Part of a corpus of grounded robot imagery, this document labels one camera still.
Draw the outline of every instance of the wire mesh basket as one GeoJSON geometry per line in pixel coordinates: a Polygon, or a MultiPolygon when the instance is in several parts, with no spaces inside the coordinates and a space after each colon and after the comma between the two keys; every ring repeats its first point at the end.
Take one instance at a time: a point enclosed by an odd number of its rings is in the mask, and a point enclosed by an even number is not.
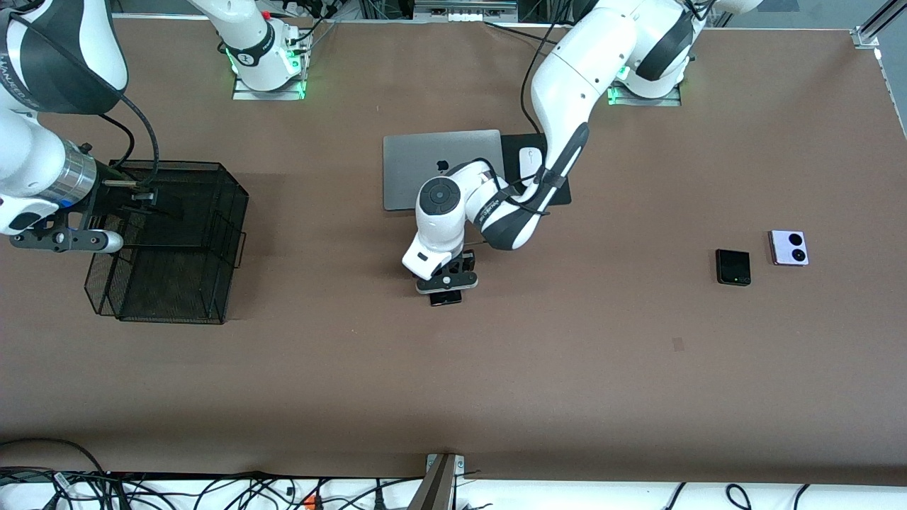
{"type": "MultiPolygon", "coordinates": [[[[151,162],[128,161],[136,179],[151,162]]],[[[123,248],[95,254],[85,292],[95,313],[135,322],[223,324],[233,270],[242,260],[249,194],[219,163],[160,162],[151,184],[182,203],[182,218],[142,211],[98,217],[123,248]]]]}

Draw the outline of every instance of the smartphone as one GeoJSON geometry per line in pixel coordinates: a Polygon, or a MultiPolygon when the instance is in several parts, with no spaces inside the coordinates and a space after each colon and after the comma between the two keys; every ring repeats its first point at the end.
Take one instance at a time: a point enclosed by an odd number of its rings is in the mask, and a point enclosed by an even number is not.
{"type": "Polygon", "coordinates": [[[715,250],[715,262],[718,272],[718,283],[739,285],[750,284],[749,253],[745,251],[715,250]]]}

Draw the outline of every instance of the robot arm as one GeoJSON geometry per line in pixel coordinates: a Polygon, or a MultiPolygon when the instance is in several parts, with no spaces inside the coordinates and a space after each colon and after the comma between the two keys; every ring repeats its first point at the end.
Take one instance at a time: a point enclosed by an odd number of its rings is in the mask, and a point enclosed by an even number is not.
{"type": "MultiPolygon", "coordinates": [[[[7,235],[82,200],[97,178],[94,159],[38,124],[35,113],[100,114],[119,102],[13,13],[0,12],[0,233],[7,235]]],[[[104,0],[46,0],[20,16],[113,88],[126,88],[126,63],[104,0]]]]}
{"type": "MultiPolygon", "coordinates": [[[[717,0],[715,6],[738,14],[760,1],[717,0]]],[[[465,220],[495,249],[516,250],[525,244],[589,139],[595,103],[616,79],[643,97],[670,92],[682,80],[690,46],[705,25],[698,18],[675,0],[599,0],[554,45],[532,79],[532,106],[548,153],[526,191],[518,195],[481,161],[430,180],[416,204],[418,232],[404,265],[429,280],[462,251],[462,228],[454,236],[453,225],[463,226],[465,220]],[[476,175],[491,177],[475,179],[476,175]],[[463,207],[428,211],[424,197],[433,197],[432,190],[440,185],[456,190],[450,195],[457,196],[463,207]]]]}
{"type": "Polygon", "coordinates": [[[548,143],[544,165],[533,181],[517,195],[484,161],[454,167],[445,176],[431,179],[420,191],[418,232],[404,255],[404,265],[429,280],[462,251],[467,219],[493,248],[516,250],[525,244],[589,139],[587,122],[592,107],[635,45],[634,22],[620,11],[596,8],[577,23],[532,79],[532,105],[548,143]],[[426,207],[431,199],[443,198],[435,191],[439,186],[456,190],[450,195],[460,205],[449,211],[426,207]],[[453,231],[458,235],[450,241],[453,231]]]}
{"type": "Polygon", "coordinates": [[[189,0],[214,24],[236,73],[250,89],[271,91],[301,71],[299,29],[268,20],[255,0],[189,0]]]}
{"type": "MultiPolygon", "coordinates": [[[[288,58],[296,27],[266,21],[254,0],[192,3],[217,26],[250,88],[271,90],[298,73],[288,58]]],[[[68,210],[99,181],[102,165],[38,124],[35,114],[101,114],[120,101],[14,14],[49,34],[115,90],[122,93],[128,82],[106,0],[45,0],[27,13],[0,11],[0,233],[6,235],[68,210]]]]}

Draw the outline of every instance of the silver laptop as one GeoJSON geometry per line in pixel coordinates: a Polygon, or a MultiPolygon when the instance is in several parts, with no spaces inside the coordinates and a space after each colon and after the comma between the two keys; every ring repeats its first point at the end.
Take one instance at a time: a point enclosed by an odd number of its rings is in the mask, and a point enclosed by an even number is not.
{"type": "Polygon", "coordinates": [[[488,160],[504,175],[501,133],[497,130],[429,132],[385,137],[385,210],[415,208],[419,188],[454,166],[488,160]]]}

